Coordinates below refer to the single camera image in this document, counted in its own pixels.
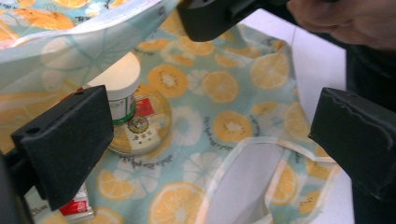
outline red and white packet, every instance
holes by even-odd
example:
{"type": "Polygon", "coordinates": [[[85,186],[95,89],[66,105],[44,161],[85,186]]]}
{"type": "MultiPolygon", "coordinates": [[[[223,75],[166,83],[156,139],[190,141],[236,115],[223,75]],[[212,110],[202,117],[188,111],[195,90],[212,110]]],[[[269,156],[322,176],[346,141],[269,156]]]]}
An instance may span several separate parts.
{"type": "Polygon", "coordinates": [[[69,223],[78,223],[94,218],[94,213],[90,207],[85,184],[83,184],[78,190],[74,199],[70,203],[61,207],[59,211],[64,215],[69,223]]]}

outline label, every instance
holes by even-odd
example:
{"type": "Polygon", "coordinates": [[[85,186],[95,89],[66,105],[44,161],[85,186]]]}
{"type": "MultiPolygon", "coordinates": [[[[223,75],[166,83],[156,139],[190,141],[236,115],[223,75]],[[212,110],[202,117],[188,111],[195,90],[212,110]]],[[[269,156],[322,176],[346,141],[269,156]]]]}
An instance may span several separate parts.
{"type": "Polygon", "coordinates": [[[88,211],[88,202],[87,200],[82,201],[75,201],[72,200],[67,205],[63,206],[59,209],[64,216],[76,214],[76,213],[83,213],[88,211]]]}
{"type": "Polygon", "coordinates": [[[109,100],[111,118],[114,124],[121,124],[132,117],[136,111],[136,101],[134,95],[119,100],[109,100]]]}
{"type": "Polygon", "coordinates": [[[155,113],[148,97],[138,99],[136,102],[136,113],[138,117],[148,117],[155,113]]]}

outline black sleeve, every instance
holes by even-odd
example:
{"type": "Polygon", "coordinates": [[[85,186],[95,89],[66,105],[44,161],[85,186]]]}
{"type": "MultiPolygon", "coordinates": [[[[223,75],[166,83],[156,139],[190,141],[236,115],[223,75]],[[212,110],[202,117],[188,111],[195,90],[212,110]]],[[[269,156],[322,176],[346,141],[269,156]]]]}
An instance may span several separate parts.
{"type": "Polygon", "coordinates": [[[364,46],[347,49],[347,88],[396,112],[396,54],[364,46]]]}

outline plastic container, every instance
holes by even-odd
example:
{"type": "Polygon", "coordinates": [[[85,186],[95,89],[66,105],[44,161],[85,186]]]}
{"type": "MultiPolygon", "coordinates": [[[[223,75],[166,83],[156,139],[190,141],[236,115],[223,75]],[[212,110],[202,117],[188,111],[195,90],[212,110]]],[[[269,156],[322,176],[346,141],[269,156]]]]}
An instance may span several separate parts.
{"type": "Polygon", "coordinates": [[[114,139],[108,147],[122,155],[142,155],[155,150],[172,124],[171,106],[158,91],[141,84],[135,99],[134,116],[114,127],[114,139]]]}
{"type": "Polygon", "coordinates": [[[140,63],[128,53],[105,72],[88,83],[88,87],[105,85],[114,124],[122,124],[136,110],[134,92],[139,86],[140,63]]]}

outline jar lid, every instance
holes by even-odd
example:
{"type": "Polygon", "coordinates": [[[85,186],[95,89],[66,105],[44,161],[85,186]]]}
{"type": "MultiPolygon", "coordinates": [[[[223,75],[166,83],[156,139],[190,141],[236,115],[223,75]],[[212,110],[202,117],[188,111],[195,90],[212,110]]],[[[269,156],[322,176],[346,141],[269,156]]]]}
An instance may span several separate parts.
{"type": "Polygon", "coordinates": [[[131,53],[111,65],[88,86],[105,85],[108,100],[119,100],[134,93],[139,86],[140,63],[131,53]]]}
{"type": "Polygon", "coordinates": [[[171,106],[160,92],[140,84],[134,98],[134,116],[114,127],[114,139],[108,147],[123,155],[141,155],[155,150],[172,124],[171,106]]]}

